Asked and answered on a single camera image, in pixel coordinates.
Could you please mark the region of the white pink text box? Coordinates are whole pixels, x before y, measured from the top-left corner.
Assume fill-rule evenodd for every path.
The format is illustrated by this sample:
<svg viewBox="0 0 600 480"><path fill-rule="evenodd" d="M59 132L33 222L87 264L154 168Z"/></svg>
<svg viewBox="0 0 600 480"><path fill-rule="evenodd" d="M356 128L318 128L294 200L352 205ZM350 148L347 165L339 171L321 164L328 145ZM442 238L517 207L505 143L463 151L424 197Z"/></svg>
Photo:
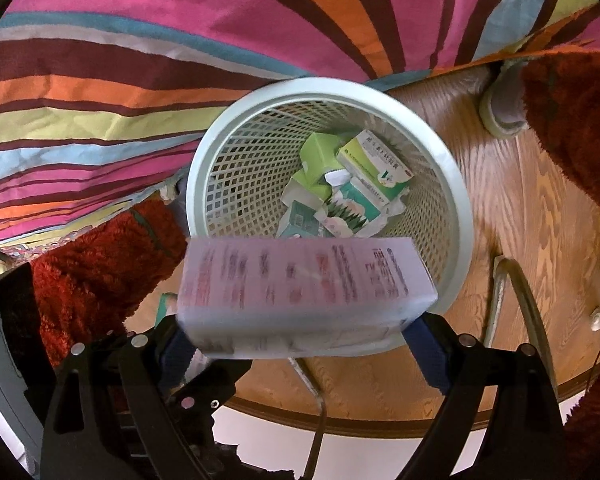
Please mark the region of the white pink text box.
<svg viewBox="0 0 600 480"><path fill-rule="evenodd" d="M408 237L194 238L176 319L213 359L364 356L437 299Z"/></svg>

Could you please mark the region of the teal picture box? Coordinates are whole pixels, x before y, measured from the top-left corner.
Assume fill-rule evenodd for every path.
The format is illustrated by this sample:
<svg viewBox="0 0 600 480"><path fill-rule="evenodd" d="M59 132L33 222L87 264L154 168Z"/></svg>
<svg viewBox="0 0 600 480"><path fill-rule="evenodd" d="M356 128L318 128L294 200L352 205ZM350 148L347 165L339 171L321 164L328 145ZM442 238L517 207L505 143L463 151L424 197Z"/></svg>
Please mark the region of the teal picture box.
<svg viewBox="0 0 600 480"><path fill-rule="evenodd" d="M332 189L332 196L315 211L315 219L334 237L371 237L385 229L389 217L374 202L358 178Z"/></svg>

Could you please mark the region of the teal green box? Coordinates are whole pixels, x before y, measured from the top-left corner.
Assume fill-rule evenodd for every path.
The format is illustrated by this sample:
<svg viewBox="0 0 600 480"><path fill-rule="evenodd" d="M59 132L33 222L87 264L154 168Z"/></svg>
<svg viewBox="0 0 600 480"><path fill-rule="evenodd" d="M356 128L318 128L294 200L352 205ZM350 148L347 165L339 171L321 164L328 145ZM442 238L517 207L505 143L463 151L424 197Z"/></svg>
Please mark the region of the teal green box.
<svg viewBox="0 0 600 480"><path fill-rule="evenodd" d="M315 217L315 210L296 200L279 221L278 238L326 237L324 226Z"/></svg>

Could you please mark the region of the green white medicine box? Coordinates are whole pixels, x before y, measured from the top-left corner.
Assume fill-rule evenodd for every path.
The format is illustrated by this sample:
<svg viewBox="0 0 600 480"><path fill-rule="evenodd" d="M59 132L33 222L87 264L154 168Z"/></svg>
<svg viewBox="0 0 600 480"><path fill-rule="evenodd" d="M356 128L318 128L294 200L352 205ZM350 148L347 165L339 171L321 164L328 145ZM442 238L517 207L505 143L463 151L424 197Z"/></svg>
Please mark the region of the green white medicine box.
<svg viewBox="0 0 600 480"><path fill-rule="evenodd" d="M378 205L387 205L410 185L413 171L370 130L362 130L344 144L336 159Z"/></svg>

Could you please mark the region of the lime green box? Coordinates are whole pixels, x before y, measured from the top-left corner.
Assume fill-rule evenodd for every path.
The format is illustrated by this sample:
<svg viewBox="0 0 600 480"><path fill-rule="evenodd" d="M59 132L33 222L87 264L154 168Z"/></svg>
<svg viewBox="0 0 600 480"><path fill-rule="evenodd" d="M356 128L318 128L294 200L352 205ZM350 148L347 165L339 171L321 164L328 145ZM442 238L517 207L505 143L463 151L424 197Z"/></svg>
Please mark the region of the lime green box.
<svg viewBox="0 0 600 480"><path fill-rule="evenodd" d="M337 153L353 137L353 132L311 133L299 152L306 177L315 182L329 171L342 169L343 166L337 160Z"/></svg>
<svg viewBox="0 0 600 480"><path fill-rule="evenodd" d="M328 184L311 184L306 180L304 171L299 169L289 179L282 196L280 196L280 200L287 207L291 207L294 202L298 202L313 210L317 210L321 208L330 196L332 196L332 188Z"/></svg>

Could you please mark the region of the red fluffy rug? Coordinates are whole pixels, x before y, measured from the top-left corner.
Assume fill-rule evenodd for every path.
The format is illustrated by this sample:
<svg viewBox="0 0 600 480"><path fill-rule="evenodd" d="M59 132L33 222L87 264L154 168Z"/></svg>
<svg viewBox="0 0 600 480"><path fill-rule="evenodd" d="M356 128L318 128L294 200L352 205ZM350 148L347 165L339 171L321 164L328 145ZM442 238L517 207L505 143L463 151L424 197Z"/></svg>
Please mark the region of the red fluffy rug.
<svg viewBox="0 0 600 480"><path fill-rule="evenodd" d="M521 70L524 114L564 175L600 206L600 52L535 58ZM33 263L46 356L123 333L124 321L174 271L185 237L168 207L146 200ZM568 478L600 479L600 376L566 422Z"/></svg>

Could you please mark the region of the white mesh waste basket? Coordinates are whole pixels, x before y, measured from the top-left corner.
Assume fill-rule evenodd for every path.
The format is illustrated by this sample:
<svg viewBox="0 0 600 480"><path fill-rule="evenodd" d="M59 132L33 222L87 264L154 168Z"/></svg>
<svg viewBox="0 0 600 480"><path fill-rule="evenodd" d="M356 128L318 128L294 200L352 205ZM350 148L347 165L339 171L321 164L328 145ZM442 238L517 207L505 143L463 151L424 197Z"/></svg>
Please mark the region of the white mesh waste basket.
<svg viewBox="0 0 600 480"><path fill-rule="evenodd" d="M460 170L362 84L301 78L232 104L186 186L176 319L212 359L365 356L451 307L474 241Z"/></svg>

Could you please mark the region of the bed foot leg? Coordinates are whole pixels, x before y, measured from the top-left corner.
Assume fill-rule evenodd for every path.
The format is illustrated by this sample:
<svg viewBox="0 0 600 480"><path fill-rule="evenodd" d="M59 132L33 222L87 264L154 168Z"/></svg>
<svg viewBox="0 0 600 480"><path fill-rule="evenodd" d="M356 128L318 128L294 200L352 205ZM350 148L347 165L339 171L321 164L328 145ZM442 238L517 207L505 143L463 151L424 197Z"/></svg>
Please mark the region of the bed foot leg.
<svg viewBox="0 0 600 480"><path fill-rule="evenodd" d="M484 128L494 138L513 139L528 128L521 78L527 64L526 60L505 62L483 92L478 112Z"/></svg>

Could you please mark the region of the striped colourful bed sheet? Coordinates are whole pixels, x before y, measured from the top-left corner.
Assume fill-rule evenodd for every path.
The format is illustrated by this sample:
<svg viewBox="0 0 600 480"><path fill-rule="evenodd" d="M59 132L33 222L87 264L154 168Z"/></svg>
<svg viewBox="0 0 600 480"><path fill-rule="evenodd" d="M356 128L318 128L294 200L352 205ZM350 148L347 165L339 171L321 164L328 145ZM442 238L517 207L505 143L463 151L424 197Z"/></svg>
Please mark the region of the striped colourful bed sheet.
<svg viewBox="0 0 600 480"><path fill-rule="evenodd" d="M266 84L389 90L569 50L600 50L600 0L0 0L0 251L143 200Z"/></svg>

